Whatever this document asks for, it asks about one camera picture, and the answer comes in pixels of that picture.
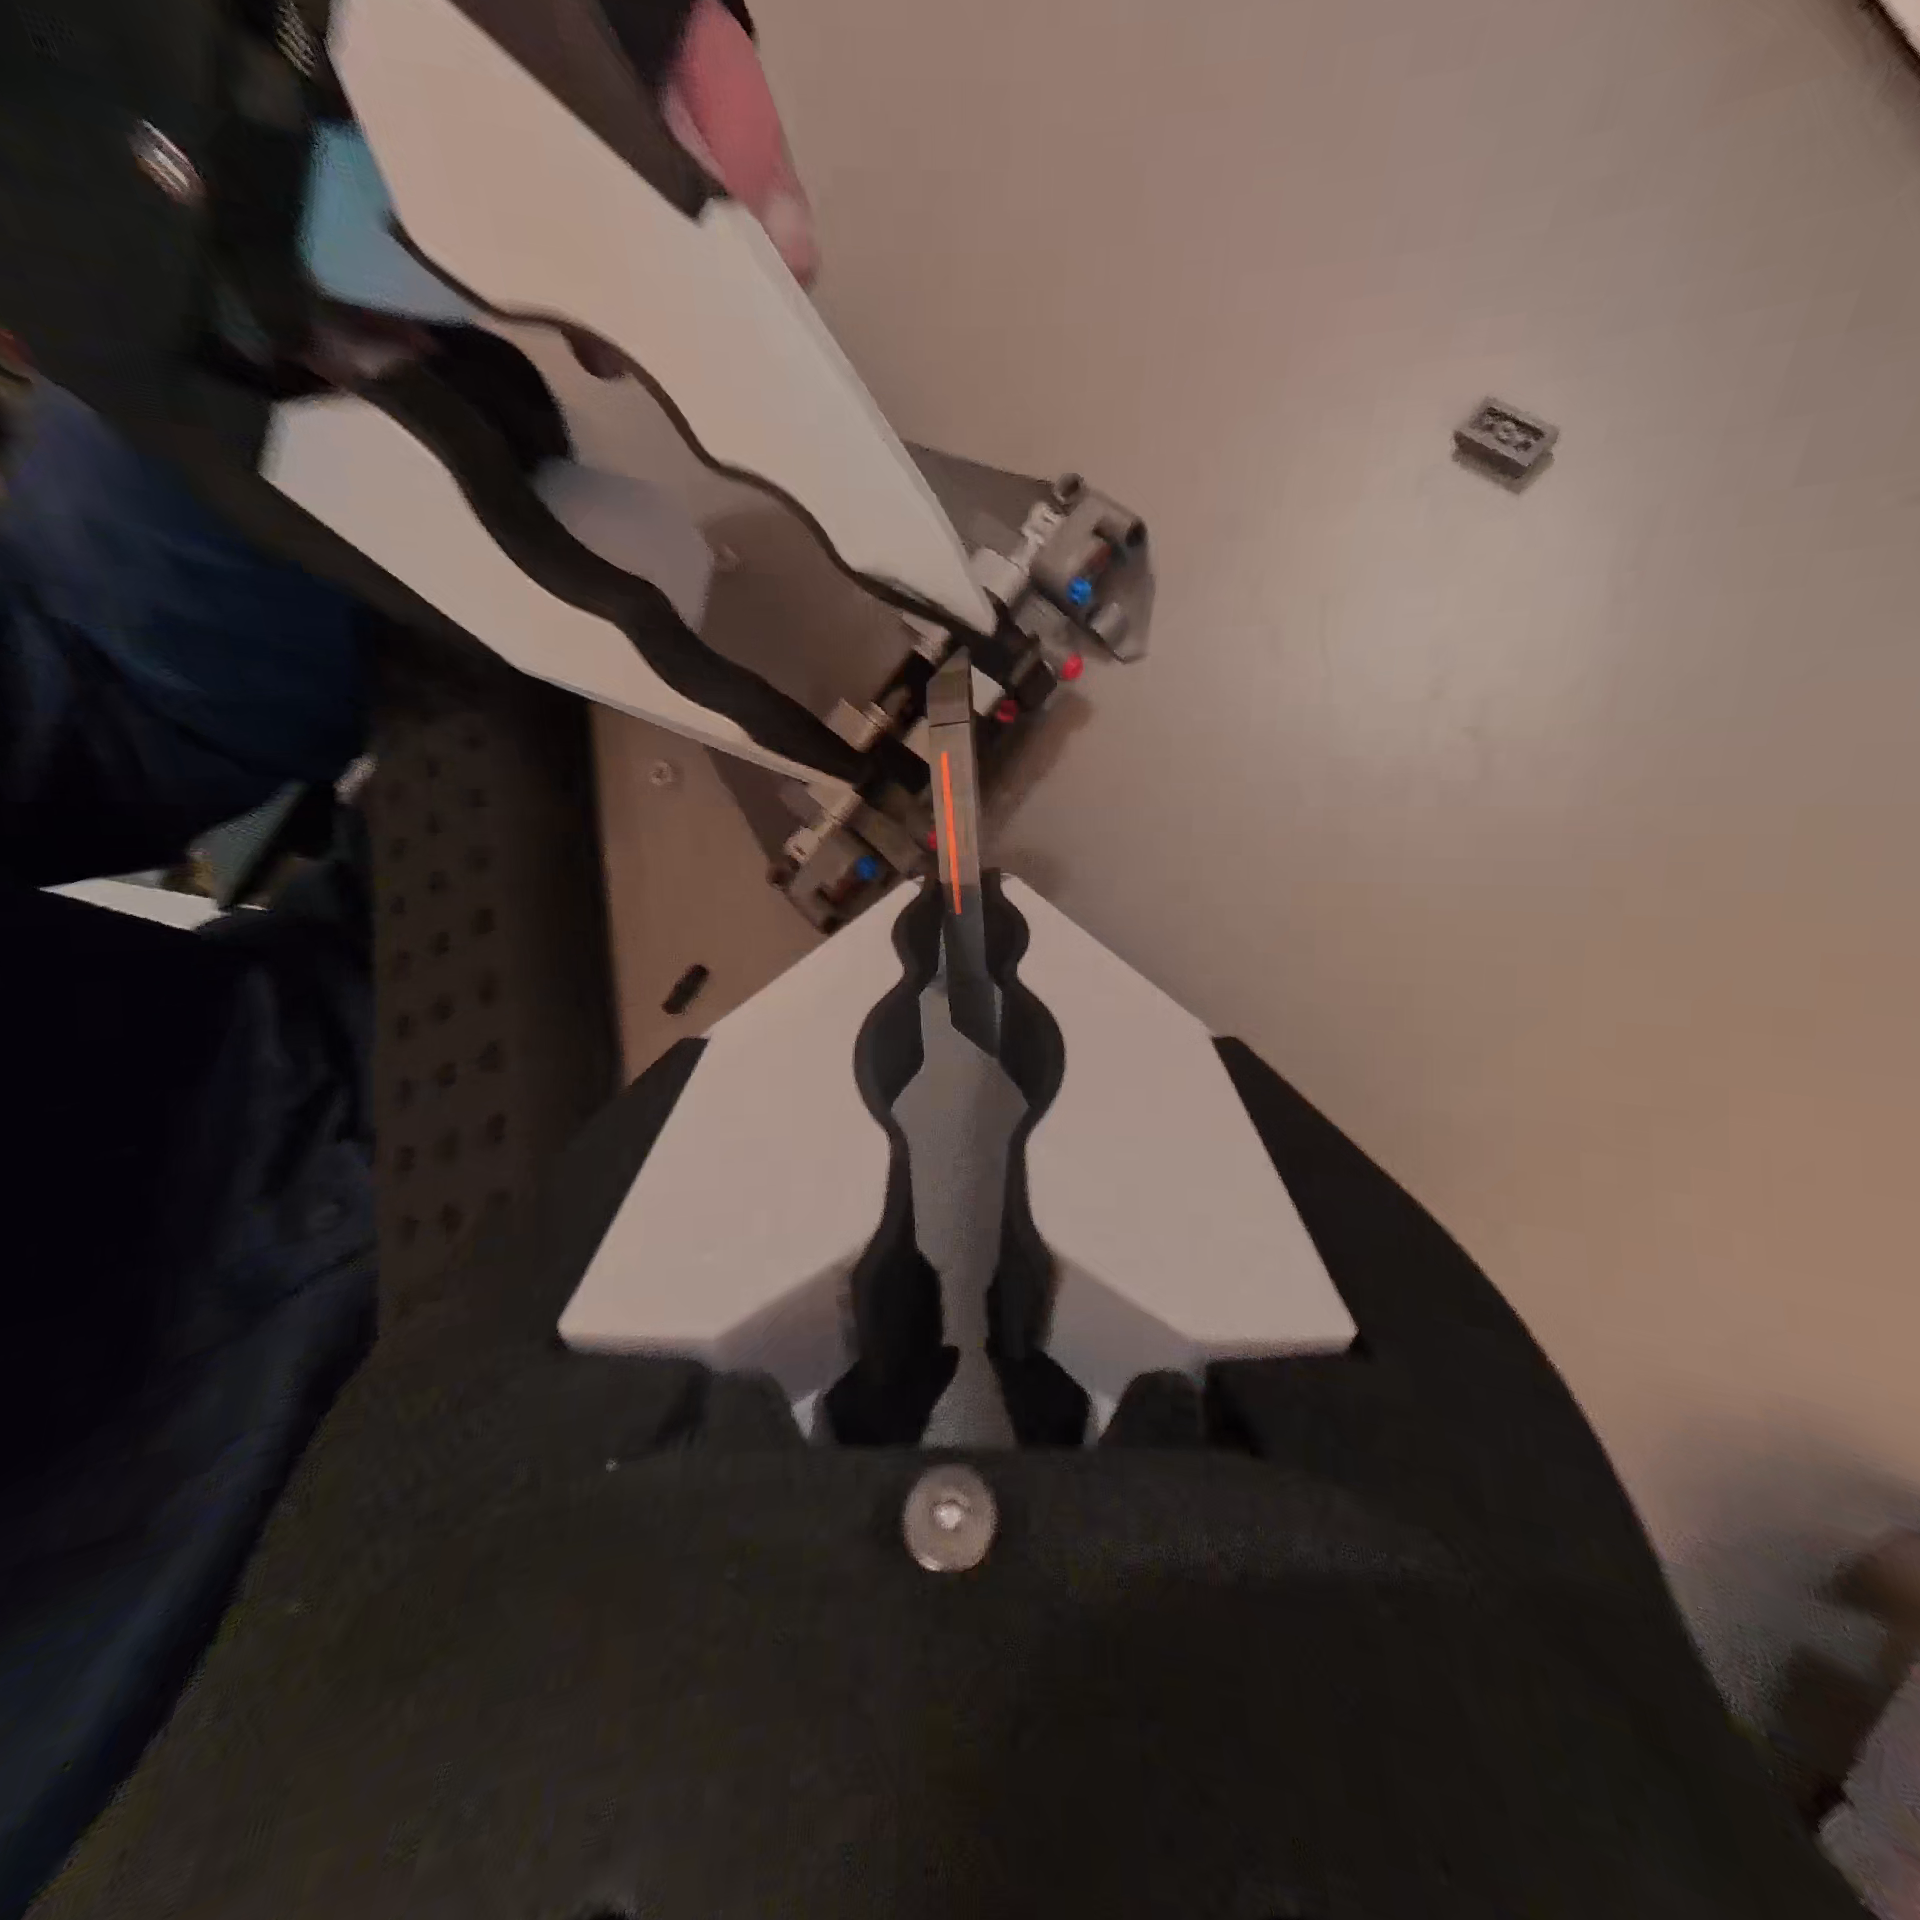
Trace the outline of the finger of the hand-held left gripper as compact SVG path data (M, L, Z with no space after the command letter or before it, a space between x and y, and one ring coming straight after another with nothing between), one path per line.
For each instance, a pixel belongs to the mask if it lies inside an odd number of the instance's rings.
M285 397L259 477L386 582L507 665L801 781L866 758L703 633L716 554L672 494L578 459L536 364L493 331Z
M922 470L595 4L339 4L329 53L427 265L611 345L710 467L786 501L878 596L995 631Z

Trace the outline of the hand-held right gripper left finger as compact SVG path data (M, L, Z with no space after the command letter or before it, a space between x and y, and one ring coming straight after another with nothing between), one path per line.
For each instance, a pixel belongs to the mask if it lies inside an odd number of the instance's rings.
M571 1352L764 1375L842 1443L924 1437L960 1355L896 1106L942 930L934 881L896 887L710 1029L561 1314Z

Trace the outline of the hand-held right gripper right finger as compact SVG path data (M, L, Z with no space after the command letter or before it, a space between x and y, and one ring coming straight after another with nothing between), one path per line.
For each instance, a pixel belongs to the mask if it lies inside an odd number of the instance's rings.
M1080 1447L1137 1379L1347 1355L1358 1326L1215 1034L1033 885L980 883L1006 1152L986 1352L1014 1441Z

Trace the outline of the grey lego spaceship model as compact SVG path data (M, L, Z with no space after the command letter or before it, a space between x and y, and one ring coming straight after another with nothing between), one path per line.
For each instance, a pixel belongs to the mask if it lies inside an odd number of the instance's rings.
M975 765L991 798L1019 781L1042 714L1078 699L1094 656L1129 665L1145 654L1157 588L1147 529L1078 472L1033 477L927 443L908 452L997 614L994 640L966 642ZM934 866L924 698L954 643L805 561L799 537L768 512L724 516L712 542L724 561L712 643L814 707L863 758L855 795L835 798L801 774L712 755L770 887L829 935Z

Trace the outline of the long dark grey lego piece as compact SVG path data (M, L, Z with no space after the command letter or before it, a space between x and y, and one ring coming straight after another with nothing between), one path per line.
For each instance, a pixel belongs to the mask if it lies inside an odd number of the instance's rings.
M949 1019L980 1054L999 1054L999 995L990 967L983 893L975 676L954 646L924 689L924 758L936 835Z

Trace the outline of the small grey lego plate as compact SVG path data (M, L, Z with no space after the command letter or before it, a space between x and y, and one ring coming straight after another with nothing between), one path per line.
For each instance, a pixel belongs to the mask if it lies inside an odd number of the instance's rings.
M1561 430L1546 419L1484 397L1453 426L1453 457L1518 492L1551 467L1560 440Z

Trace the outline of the person's left hand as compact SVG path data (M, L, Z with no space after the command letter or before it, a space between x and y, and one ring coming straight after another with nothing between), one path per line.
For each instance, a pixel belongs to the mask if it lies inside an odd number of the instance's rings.
M745 206L781 261L812 290L819 272L814 206L748 27L718 2L693 4L666 72L666 124Z

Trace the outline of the black perforated panel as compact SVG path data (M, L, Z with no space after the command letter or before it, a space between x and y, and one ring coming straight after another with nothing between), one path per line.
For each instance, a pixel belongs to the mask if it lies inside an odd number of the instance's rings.
M510 677L395 716L363 812L380 1306L395 1322L619 1082L589 706Z

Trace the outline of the white box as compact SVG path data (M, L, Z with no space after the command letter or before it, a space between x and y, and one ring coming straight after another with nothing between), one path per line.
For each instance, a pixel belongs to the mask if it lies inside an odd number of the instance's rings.
M1872 1916L1918 1916L1918 1757L1889 1747L1863 1752L1817 1830L1822 1854Z

